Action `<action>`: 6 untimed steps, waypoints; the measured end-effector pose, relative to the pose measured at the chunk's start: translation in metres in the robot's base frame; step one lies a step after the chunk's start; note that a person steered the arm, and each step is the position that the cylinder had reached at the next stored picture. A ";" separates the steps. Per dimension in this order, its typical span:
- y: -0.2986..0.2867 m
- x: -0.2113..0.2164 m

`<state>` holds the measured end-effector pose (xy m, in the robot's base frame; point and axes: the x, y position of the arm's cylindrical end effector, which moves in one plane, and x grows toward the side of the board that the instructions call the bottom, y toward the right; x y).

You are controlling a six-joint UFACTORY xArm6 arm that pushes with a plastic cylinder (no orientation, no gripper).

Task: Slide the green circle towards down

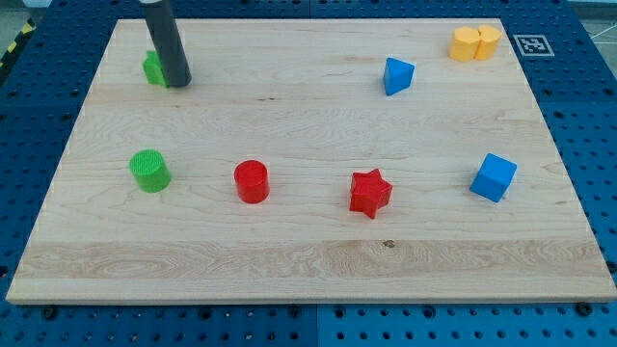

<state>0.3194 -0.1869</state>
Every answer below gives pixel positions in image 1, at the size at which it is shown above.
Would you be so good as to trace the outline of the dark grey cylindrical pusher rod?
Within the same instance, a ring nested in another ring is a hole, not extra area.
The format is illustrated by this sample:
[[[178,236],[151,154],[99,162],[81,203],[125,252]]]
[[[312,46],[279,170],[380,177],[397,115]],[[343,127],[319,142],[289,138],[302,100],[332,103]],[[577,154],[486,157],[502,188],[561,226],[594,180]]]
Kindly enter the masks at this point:
[[[140,0],[146,24],[167,85],[186,87],[192,80],[171,0]]]

